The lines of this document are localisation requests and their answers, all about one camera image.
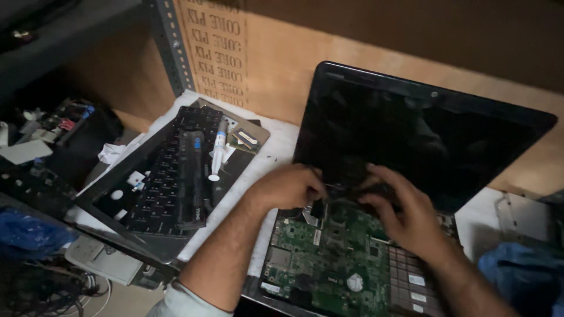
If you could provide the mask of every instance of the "screen bezel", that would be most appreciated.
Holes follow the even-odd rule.
[[[442,98],[441,107],[451,109],[456,112],[470,112],[477,113],[483,116],[490,116],[502,118],[503,120],[515,122],[520,125],[528,126],[531,131],[531,137],[523,140],[519,147],[514,152],[509,153],[503,159],[503,163],[497,167],[492,175],[477,182],[473,186],[474,190],[471,195],[464,197],[461,201],[464,203],[457,208],[439,210],[444,214],[454,214],[473,196],[475,196],[483,187],[488,185],[494,178],[496,178],[503,170],[505,170],[513,161],[515,161],[521,154],[535,144],[544,134],[546,134],[558,121],[558,118],[551,114],[531,108],[521,107],[514,104],[504,103],[492,99],[487,99],[475,95],[465,94],[458,91],[444,89],[432,85],[427,85],[420,82],[405,80],[398,77],[393,77],[381,73],[370,72],[364,69],[355,68],[347,65],[334,63],[331,61],[321,62],[315,69],[314,78],[311,84],[308,102],[305,109],[302,126],[300,128],[296,150],[294,152],[294,162],[300,162],[299,149],[300,143],[304,142],[301,138],[304,131],[304,124],[307,123],[306,117],[308,115],[308,107],[310,104],[315,104],[315,97],[317,91],[323,84],[325,77],[331,77],[334,80],[341,80],[351,82],[356,85],[368,86],[373,89],[384,90],[390,93],[408,96],[416,99],[435,100]],[[315,131],[312,127],[308,127],[309,132]]]

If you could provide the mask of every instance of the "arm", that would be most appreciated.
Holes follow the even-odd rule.
[[[319,175],[301,164],[272,171],[243,195],[188,261],[179,281],[206,302],[233,311],[268,211],[304,207],[325,195]]]
[[[480,272],[440,230],[429,197],[398,173],[368,165],[368,183],[385,181],[395,189],[403,214],[396,215],[381,196],[367,194],[360,203],[371,204],[386,233],[402,248],[426,261],[456,316],[518,316]]]

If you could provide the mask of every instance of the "wrist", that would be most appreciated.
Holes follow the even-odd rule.
[[[442,236],[435,244],[433,252],[426,254],[422,259],[427,262],[431,268],[440,270],[442,267],[450,266],[454,261],[458,261],[459,253],[461,252],[455,249],[455,246],[449,239],[446,236]]]
[[[273,208],[271,204],[269,204],[266,196],[253,187],[249,188],[247,192],[243,194],[239,202],[244,205],[245,210],[259,217],[266,216]]]

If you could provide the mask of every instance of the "motherboard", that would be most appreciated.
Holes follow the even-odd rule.
[[[346,200],[319,225],[277,219],[261,287],[342,316],[388,316],[389,239],[377,218]]]

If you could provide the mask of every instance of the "keyboard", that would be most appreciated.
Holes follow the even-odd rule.
[[[181,107],[165,140],[154,150],[149,161],[149,175],[143,179],[144,186],[139,191],[135,206],[126,216],[125,227],[136,233],[181,237],[192,235],[193,230],[206,225],[207,213],[211,212],[211,205],[207,211],[196,212],[190,204],[179,203],[179,197],[193,197],[195,190],[190,187],[190,192],[183,195],[179,192],[179,142],[182,131],[201,131],[204,141],[201,144],[201,170],[208,170],[211,166],[209,152],[213,150],[215,137],[223,112],[210,107]],[[211,198],[202,193],[203,199]],[[179,215],[182,214],[184,222],[179,224]]]

